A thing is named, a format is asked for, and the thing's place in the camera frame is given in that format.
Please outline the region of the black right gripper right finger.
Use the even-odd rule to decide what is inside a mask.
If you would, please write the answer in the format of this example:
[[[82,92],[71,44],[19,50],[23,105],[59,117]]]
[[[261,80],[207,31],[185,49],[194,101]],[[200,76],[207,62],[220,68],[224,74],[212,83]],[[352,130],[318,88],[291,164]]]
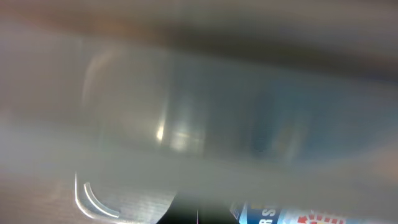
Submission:
[[[204,200],[198,208],[199,224],[238,224],[228,207],[219,202]]]

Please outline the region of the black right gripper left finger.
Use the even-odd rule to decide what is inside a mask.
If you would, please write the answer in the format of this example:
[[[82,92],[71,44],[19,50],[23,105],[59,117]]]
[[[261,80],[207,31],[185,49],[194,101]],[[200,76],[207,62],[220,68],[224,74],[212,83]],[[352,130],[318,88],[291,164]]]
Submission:
[[[197,224],[198,202],[190,195],[177,193],[157,224]]]

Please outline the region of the blue cool fever box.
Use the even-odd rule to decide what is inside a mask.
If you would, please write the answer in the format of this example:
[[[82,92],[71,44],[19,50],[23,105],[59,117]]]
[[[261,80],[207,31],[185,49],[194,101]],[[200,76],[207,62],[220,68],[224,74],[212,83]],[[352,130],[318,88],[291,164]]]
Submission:
[[[348,218],[316,210],[233,202],[229,208],[240,224],[388,224],[380,220]]]

